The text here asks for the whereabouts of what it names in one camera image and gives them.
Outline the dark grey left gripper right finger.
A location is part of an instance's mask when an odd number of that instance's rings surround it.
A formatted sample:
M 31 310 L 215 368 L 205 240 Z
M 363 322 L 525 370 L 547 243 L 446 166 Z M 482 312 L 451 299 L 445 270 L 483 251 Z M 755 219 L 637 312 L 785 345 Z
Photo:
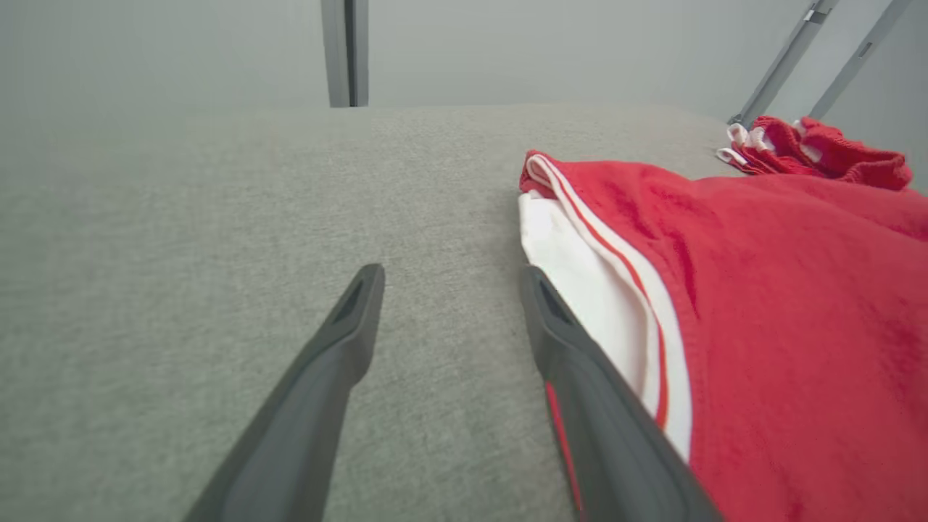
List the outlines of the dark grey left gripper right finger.
M 579 521 L 720 521 L 689 466 L 536 265 L 521 304 Z

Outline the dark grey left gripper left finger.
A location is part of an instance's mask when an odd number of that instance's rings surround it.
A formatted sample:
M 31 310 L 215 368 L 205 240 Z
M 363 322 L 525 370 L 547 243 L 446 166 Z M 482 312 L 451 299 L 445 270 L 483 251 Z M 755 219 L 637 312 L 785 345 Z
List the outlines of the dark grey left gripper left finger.
M 380 264 L 357 271 L 186 520 L 323 519 L 351 390 L 373 360 L 385 282 Z

